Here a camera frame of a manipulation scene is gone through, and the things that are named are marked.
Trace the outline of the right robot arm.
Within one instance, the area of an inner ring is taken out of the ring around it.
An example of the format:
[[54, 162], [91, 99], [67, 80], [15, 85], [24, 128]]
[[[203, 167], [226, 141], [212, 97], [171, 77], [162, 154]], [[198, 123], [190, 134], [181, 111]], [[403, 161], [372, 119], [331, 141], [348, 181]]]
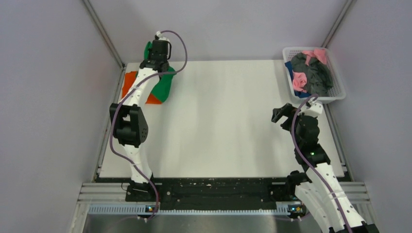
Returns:
[[318, 119], [311, 110], [320, 113], [322, 109], [318, 103], [304, 111], [289, 103], [273, 109], [273, 123], [286, 118], [280, 126], [291, 134], [295, 159], [303, 169], [287, 176], [285, 195], [301, 201], [323, 233], [377, 233], [376, 224], [367, 223], [350, 202], [319, 143]]

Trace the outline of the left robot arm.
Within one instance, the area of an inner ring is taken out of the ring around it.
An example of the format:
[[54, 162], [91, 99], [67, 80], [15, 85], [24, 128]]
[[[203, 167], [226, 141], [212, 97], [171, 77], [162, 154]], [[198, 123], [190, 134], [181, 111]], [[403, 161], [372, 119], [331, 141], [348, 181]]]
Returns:
[[156, 188], [151, 181], [153, 173], [143, 148], [149, 133], [143, 107], [163, 73], [168, 71], [170, 53], [171, 44], [166, 38], [156, 38], [149, 43], [138, 71], [126, 75], [124, 97], [109, 108], [111, 139], [117, 139], [124, 149], [124, 154], [115, 154], [126, 159], [131, 167], [127, 201], [156, 200]]

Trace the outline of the green t shirt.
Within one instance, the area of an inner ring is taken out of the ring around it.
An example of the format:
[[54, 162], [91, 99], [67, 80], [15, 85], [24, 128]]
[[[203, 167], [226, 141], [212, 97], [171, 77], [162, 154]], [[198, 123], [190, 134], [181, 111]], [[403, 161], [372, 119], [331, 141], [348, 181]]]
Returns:
[[[140, 63], [139, 69], [144, 69], [148, 68], [148, 48], [151, 47], [152, 42], [148, 42], [144, 51], [144, 60]], [[153, 87], [150, 93], [154, 94], [159, 100], [164, 103], [170, 93], [171, 89], [171, 84], [172, 84], [172, 79], [175, 75], [175, 70], [169, 65], [169, 69], [151, 69], [153, 71], [156, 71], [158, 73], [161, 73], [161, 75], [158, 77], [159, 81], [156, 83], [156, 85]]]

